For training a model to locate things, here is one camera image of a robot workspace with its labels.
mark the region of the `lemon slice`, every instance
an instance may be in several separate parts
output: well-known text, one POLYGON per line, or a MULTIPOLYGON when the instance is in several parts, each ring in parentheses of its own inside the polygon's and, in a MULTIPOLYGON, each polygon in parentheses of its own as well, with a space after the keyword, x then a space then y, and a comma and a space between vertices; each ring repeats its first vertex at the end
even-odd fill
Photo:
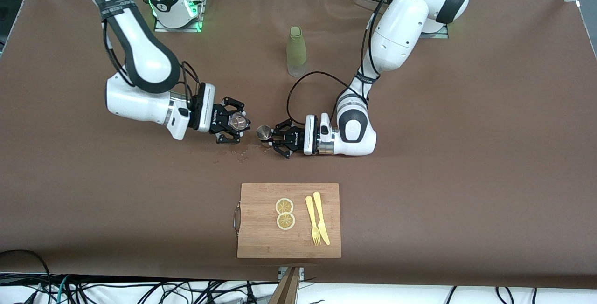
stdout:
POLYGON ((276 222, 281 230, 289 230, 294 226, 294 215, 289 212, 280 213, 276 222))
POLYGON ((294 210, 294 204, 292 200, 288 198, 282 198, 276 202, 276 211, 278 214, 288 212, 291 213, 294 210))

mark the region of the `white robotic arm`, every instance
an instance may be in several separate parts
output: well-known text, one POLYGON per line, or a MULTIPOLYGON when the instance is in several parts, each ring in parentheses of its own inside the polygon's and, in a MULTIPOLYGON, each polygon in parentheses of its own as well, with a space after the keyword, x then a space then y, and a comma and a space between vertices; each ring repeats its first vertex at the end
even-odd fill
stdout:
MULTIPOLYGON (((263 143, 286 158, 293 152, 305 155, 369 155, 375 149, 377 134, 371 126, 366 99, 380 73, 400 68, 411 54, 422 32, 436 32, 466 9, 469 0, 389 0, 379 23, 373 28, 371 43, 354 79, 339 95, 335 116, 338 127, 323 113, 318 121, 307 115, 305 128, 286 120, 270 129, 257 130, 263 143)), ((368 25, 375 25, 372 17, 368 25)))
MULTIPOLYGON (((170 91, 179 83, 181 65, 153 36, 135 2, 92 1, 100 9, 104 31, 109 24, 126 55, 125 65, 118 65, 118 72, 106 83, 106 107, 111 113, 165 125, 177 140, 192 128, 215 134, 217 143, 240 142, 250 124, 243 103, 227 97, 215 104, 215 87, 209 83, 199 85, 196 75, 191 76, 198 83, 198 91, 191 97, 170 91)), ((171 4, 169 11, 175 7, 171 4)), ((104 39, 111 51, 109 39, 104 39)))

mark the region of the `brown table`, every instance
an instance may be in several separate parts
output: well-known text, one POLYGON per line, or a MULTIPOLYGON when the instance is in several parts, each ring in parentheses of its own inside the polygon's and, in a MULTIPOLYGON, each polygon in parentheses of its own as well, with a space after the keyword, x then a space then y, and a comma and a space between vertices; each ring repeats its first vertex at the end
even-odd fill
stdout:
MULTIPOLYGON (((371 7, 209 0, 201 34, 156 35, 254 127, 273 125, 295 81, 288 28, 305 31, 310 70, 349 81, 371 7)), ((24 3, 0 58, 0 249, 65 274, 275 279, 297 263, 320 282, 597 287, 597 62, 574 3, 471 0, 450 39, 382 75, 377 149, 359 158, 286 160, 253 132, 175 141, 112 115, 101 42, 89 0, 24 3), (292 181, 340 183, 342 258, 237 259, 241 183, 292 181)), ((292 111, 329 111, 340 90, 314 76, 292 111)))

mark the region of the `green bottle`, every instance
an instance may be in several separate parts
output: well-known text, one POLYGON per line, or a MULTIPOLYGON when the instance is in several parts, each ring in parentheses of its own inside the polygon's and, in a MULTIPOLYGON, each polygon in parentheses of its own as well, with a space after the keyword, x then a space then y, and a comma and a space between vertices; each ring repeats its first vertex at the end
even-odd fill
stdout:
POLYGON ((288 73, 293 77, 301 77, 307 72, 307 46, 300 27, 290 27, 286 44, 286 61, 288 73))

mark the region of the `cutting board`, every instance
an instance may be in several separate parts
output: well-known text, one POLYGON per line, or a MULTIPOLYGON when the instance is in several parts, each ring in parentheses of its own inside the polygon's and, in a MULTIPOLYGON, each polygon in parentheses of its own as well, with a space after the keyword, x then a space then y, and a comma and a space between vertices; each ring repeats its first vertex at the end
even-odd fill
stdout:
MULTIPOLYGON (((340 188, 337 183, 243 183, 241 189, 239 258, 329 259, 341 257, 340 188), (311 220, 305 197, 318 191, 330 245, 313 244, 311 220), (295 223, 289 230, 277 225, 276 202, 288 198, 294 204, 295 223)), ((315 219, 319 222, 317 211, 315 219)))

